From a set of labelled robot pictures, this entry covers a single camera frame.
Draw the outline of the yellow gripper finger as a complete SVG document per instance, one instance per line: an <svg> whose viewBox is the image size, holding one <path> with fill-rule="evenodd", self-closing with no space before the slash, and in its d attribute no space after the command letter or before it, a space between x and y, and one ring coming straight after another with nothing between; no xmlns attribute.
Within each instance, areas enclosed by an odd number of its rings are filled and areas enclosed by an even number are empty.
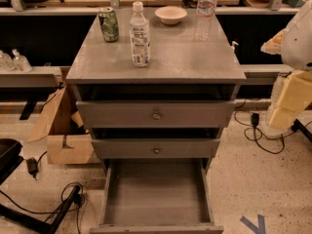
<svg viewBox="0 0 312 234"><path fill-rule="evenodd" d="M266 41L260 50L269 55L280 55L283 52L284 40L286 36L286 29L282 29L271 39Z"/></svg>
<svg viewBox="0 0 312 234"><path fill-rule="evenodd" d="M297 70L287 77L279 75L271 94L268 126L274 130L287 130L311 102L311 72Z"/></svg>

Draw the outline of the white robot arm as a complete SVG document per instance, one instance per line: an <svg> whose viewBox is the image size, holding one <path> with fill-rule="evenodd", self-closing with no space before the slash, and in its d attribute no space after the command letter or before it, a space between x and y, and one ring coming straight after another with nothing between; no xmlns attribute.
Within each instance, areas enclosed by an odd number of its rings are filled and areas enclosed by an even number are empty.
<svg viewBox="0 0 312 234"><path fill-rule="evenodd" d="M312 1L305 2L287 26L260 50L280 55L283 64L292 68L287 77L276 79L266 116L269 132L284 133L312 102Z"/></svg>

